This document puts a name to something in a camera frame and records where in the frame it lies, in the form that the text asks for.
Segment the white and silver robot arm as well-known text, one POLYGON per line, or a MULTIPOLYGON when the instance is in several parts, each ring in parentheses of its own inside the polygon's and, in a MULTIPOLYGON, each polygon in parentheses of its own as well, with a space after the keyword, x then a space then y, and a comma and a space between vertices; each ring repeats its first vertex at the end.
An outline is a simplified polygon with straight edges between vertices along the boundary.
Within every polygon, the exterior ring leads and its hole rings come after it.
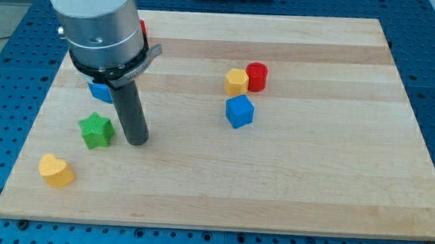
POLYGON ((142 52, 135 0, 50 0, 72 56, 95 69, 111 69, 142 52))

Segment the red block behind arm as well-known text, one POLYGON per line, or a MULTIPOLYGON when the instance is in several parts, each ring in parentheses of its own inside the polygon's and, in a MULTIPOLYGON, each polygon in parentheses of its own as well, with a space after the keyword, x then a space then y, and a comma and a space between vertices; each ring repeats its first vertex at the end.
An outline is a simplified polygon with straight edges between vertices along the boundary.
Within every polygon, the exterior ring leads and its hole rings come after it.
POLYGON ((144 22, 144 20, 140 20, 140 25, 141 25, 141 30, 142 30, 142 33, 146 36, 147 35, 147 30, 146 30, 146 25, 145 25, 145 22, 144 22))

